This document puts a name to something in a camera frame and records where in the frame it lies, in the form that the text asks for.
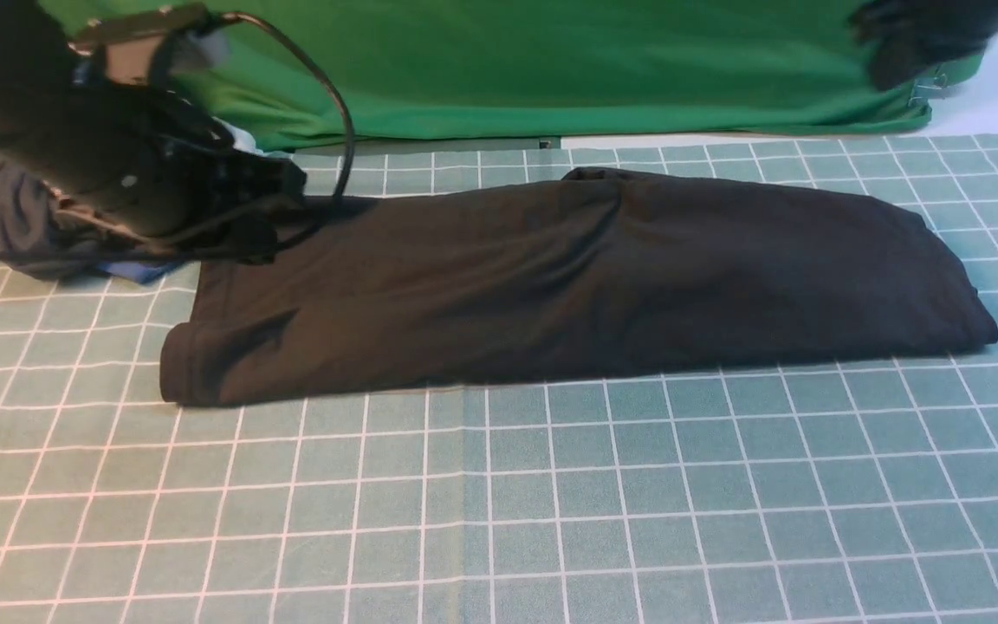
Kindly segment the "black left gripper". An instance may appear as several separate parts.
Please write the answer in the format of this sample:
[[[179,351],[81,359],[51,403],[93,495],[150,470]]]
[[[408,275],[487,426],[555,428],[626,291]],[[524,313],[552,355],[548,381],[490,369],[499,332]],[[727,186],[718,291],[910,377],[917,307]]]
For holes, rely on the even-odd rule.
[[[229,129],[166,88],[104,82],[71,88],[45,145],[40,178],[143,237],[197,220],[197,176],[229,153]],[[222,244],[235,261],[273,263],[273,218],[300,209],[306,174],[292,159],[231,153],[222,177]]]

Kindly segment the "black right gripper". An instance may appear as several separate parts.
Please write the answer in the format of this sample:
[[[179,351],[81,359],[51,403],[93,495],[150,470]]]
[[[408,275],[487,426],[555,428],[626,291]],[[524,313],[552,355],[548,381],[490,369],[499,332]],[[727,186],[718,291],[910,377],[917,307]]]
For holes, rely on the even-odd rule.
[[[998,1],[867,1],[847,24],[872,47],[865,74],[884,92],[982,52],[998,36]]]

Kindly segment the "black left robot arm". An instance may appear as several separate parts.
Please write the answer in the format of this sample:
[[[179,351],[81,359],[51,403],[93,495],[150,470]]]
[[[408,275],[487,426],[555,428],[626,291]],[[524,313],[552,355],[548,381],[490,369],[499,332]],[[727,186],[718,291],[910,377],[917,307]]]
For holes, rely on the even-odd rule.
[[[84,249],[0,261],[267,264],[294,245],[269,216],[304,205],[300,167],[238,150],[171,87],[217,64],[238,21],[191,3],[68,39],[36,1],[0,1],[0,157],[55,194],[55,224],[98,232]]]

